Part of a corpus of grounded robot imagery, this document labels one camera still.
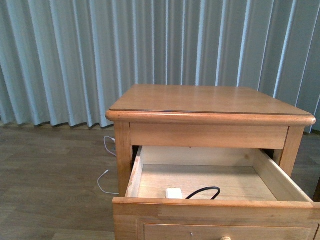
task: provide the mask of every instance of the white charging cable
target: white charging cable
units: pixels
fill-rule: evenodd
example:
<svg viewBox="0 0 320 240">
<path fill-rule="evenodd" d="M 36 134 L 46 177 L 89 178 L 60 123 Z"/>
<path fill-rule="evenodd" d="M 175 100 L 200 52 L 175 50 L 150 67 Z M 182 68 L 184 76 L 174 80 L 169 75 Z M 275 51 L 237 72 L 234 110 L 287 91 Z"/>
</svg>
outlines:
<svg viewBox="0 0 320 240">
<path fill-rule="evenodd" d="M 110 151 L 110 150 L 107 148 L 106 138 L 111 139 L 114 143 L 116 142 L 116 140 L 115 140 L 113 137 L 104 136 L 104 138 L 103 138 L 103 143 L 104 143 L 104 147 L 105 147 L 105 149 L 108 151 L 108 153 L 112 154 L 113 156 L 117 156 L 115 153 L 113 153 L 112 151 Z"/>
<path fill-rule="evenodd" d="M 114 138 L 110 137 L 110 136 L 105 136 L 105 137 L 103 138 L 103 143 L 104 143 L 105 149 L 108 151 L 108 153 L 110 153 L 110 154 L 112 154 L 113 156 L 116 157 L 117 155 L 116 155 L 115 153 L 113 153 L 112 151 L 110 151 L 110 150 L 107 148 L 106 138 L 111 139 L 114 143 L 116 142 L 116 140 L 115 140 Z M 119 194 L 118 192 L 108 192 L 108 191 L 103 190 L 103 189 L 101 188 L 101 186 L 100 186 L 99 180 L 100 180 L 105 174 L 107 174 L 108 172 L 109 172 L 109 169 L 106 170 L 106 171 L 98 178 L 98 180 L 97 180 L 98 186 L 99 186 L 100 190 L 101 190 L 102 192 L 104 192 L 105 194 L 114 194 L 114 195 L 117 195 L 117 194 Z"/>
</svg>

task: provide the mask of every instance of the wooden tabletop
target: wooden tabletop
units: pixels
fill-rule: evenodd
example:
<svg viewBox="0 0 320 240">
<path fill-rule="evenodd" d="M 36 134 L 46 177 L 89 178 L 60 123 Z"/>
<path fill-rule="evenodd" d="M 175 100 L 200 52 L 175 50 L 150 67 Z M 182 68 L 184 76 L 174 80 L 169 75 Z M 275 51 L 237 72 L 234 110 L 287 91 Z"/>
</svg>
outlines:
<svg viewBox="0 0 320 240">
<path fill-rule="evenodd" d="M 231 122 L 246 124 L 251 116 L 259 125 L 262 121 L 305 126 L 316 122 L 310 113 L 266 94 L 246 87 L 227 86 L 137 84 L 106 115 L 111 121 L 122 118 L 187 121 L 192 118 L 192 122 L 218 123 L 233 118 Z"/>
<path fill-rule="evenodd" d="M 246 87 L 134 85 L 111 111 L 310 115 Z"/>
</svg>

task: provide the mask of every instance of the white charger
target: white charger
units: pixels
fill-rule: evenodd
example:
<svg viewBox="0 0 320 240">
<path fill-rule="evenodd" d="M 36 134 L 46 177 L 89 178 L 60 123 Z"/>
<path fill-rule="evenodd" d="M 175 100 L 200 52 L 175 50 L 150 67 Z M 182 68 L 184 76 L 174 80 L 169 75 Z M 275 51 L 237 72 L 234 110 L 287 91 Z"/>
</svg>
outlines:
<svg viewBox="0 0 320 240">
<path fill-rule="evenodd" d="M 166 199 L 182 199 L 182 191 L 180 188 L 167 188 L 165 190 Z"/>
</svg>

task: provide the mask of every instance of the black power cord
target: black power cord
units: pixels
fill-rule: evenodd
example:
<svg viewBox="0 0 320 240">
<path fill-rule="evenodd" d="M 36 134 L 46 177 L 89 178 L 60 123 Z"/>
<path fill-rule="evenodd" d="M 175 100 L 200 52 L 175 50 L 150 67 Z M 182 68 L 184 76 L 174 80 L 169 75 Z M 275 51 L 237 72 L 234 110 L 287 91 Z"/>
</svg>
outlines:
<svg viewBox="0 0 320 240">
<path fill-rule="evenodd" d="M 215 199 L 216 197 L 218 197 L 218 195 L 220 194 L 221 190 L 219 187 L 217 186 L 207 186 L 207 187 L 204 187 L 204 188 L 201 188 L 197 191 L 195 191 L 194 193 L 191 193 L 186 199 L 190 199 L 192 198 L 194 195 L 198 194 L 198 193 L 201 193 L 203 191 L 207 191 L 207 190 L 217 190 L 218 192 L 211 198 L 211 200 Z"/>
</svg>

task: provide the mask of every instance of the curtain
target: curtain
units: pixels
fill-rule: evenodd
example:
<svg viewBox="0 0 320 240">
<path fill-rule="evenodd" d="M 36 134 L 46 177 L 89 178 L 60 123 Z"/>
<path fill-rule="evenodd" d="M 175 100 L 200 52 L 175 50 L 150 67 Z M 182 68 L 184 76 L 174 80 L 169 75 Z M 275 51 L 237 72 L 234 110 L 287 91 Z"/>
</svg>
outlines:
<svg viewBox="0 0 320 240">
<path fill-rule="evenodd" d="M 319 7 L 1 0 L 1 121 L 105 127 L 106 110 L 133 84 L 167 84 L 250 87 L 312 113 L 320 130 Z"/>
</svg>

